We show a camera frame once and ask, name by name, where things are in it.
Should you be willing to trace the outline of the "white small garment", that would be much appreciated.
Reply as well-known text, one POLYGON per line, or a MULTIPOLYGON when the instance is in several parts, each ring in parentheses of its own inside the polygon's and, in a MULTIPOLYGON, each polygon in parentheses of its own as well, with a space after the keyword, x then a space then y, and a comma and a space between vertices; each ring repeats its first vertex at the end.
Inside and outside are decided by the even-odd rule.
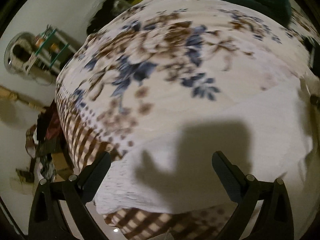
POLYGON ((312 150, 309 96, 306 81, 292 78, 205 119, 135 141, 100 185, 97 212, 184 213, 229 202, 214 171, 215 152, 245 174, 275 180, 312 150))

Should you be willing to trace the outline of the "clothes pile on floor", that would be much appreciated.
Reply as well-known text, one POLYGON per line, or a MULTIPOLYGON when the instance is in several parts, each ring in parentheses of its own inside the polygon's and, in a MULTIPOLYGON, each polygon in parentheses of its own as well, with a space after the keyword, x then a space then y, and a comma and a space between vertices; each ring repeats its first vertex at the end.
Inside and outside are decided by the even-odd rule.
POLYGON ((73 174, 74 165, 62 131, 55 102, 44 107, 37 123, 25 133, 25 150, 30 157, 27 169, 17 169, 10 187, 21 194, 34 194, 41 179, 65 181, 73 174))

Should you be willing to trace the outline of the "floral and checked blanket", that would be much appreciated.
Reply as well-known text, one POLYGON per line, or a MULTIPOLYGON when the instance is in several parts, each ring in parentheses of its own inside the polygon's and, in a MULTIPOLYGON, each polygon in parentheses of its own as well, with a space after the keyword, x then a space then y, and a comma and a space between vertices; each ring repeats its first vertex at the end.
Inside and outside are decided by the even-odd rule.
MULTIPOLYGON (((120 161, 135 141, 172 132, 281 85, 304 79, 310 96, 319 78, 303 38, 314 37, 299 13, 285 28, 221 0, 144 0, 83 46, 57 78, 55 101, 71 160, 82 170, 104 151, 120 161)), ((311 152, 284 175, 299 239, 319 207, 319 111, 309 106, 311 152)), ((236 204, 184 213, 138 208, 102 215, 127 239, 165 232, 212 239, 236 204)))

